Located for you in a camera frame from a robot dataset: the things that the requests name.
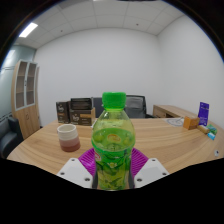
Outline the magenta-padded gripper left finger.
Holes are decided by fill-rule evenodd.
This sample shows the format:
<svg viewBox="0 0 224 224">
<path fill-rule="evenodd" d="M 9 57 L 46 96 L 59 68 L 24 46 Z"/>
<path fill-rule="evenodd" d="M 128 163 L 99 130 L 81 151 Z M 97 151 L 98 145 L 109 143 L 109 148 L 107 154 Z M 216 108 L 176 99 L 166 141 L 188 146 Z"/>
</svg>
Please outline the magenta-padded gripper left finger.
<svg viewBox="0 0 224 224">
<path fill-rule="evenodd" d="M 94 149 L 87 150 L 79 158 L 70 158 L 57 175 L 81 187 L 96 189 L 98 176 Z"/>
</svg>

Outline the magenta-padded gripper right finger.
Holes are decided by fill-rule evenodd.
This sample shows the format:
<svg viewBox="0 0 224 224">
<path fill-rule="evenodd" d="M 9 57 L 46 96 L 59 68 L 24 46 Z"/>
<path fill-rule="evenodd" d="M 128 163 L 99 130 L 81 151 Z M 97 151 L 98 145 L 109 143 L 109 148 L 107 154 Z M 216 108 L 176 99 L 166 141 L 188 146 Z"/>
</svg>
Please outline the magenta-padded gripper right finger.
<svg viewBox="0 0 224 224">
<path fill-rule="evenodd" d="M 157 158 L 148 158 L 136 148 L 132 149 L 128 183 L 130 189 L 146 186 L 169 172 Z"/>
</svg>

